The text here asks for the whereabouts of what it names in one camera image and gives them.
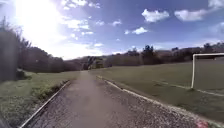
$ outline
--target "dirt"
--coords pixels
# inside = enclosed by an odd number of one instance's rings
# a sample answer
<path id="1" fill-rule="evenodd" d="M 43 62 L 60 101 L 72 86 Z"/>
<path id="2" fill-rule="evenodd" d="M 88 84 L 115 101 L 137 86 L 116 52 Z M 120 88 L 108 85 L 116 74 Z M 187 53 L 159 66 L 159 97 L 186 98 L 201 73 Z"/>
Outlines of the dirt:
<path id="1" fill-rule="evenodd" d="M 28 128 L 196 128 L 196 121 L 124 93 L 87 71 Z"/>

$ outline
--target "goal post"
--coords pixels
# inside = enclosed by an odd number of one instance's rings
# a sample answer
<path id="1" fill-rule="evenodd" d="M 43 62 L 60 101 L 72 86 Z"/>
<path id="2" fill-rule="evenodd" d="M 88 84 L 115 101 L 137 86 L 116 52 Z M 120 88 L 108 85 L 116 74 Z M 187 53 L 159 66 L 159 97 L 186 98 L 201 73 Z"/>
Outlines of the goal post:
<path id="1" fill-rule="evenodd" d="M 194 88 L 194 83 L 195 83 L 195 61 L 196 61 L 197 57 L 199 57 L 199 56 L 224 56 L 224 53 L 193 54 L 191 89 Z"/>

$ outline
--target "sunlight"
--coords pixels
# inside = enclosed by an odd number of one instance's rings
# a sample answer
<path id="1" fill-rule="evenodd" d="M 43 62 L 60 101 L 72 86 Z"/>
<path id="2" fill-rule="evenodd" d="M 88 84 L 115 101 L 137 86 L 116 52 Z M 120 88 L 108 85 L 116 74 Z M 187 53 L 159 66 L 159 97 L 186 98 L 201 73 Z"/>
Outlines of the sunlight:
<path id="1" fill-rule="evenodd" d="M 64 39 L 58 30 L 61 15 L 49 0 L 16 0 L 15 8 L 17 23 L 33 45 L 46 45 L 54 43 L 52 40 Z"/>

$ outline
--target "paved path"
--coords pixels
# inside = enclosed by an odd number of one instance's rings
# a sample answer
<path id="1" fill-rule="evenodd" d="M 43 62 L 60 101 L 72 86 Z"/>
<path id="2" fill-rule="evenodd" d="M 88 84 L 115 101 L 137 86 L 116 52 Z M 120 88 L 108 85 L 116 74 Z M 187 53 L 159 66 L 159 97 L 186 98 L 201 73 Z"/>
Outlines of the paved path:
<path id="1" fill-rule="evenodd" d="M 83 71 L 30 128 L 194 128 L 195 121 L 126 94 Z"/>

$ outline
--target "grass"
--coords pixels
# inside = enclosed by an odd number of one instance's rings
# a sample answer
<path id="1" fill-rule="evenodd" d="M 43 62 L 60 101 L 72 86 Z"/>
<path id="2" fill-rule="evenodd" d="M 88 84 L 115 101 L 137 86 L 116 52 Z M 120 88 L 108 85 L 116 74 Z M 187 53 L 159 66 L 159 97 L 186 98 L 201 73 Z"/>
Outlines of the grass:
<path id="1" fill-rule="evenodd" d="M 224 70 L 224 62 L 222 61 L 198 61 L 196 63 L 195 87 L 205 91 L 222 90 L 224 88 L 222 70 Z M 190 62 L 139 67 L 112 67 L 92 70 L 91 72 L 116 81 L 118 84 L 123 83 L 128 88 L 141 91 L 159 101 L 184 108 L 212 120 L 224 121 L 224 97 L 169 86 L 190 87 L 192 75 L 192 63 Z"/>
<path id="2" fill-rule="evenodd" d="M 78 72 L 30 73 L 31 79 L 0 84 L 0 110 L 12 127 L 20 125 L 62 82 L 76 78 Z"/>

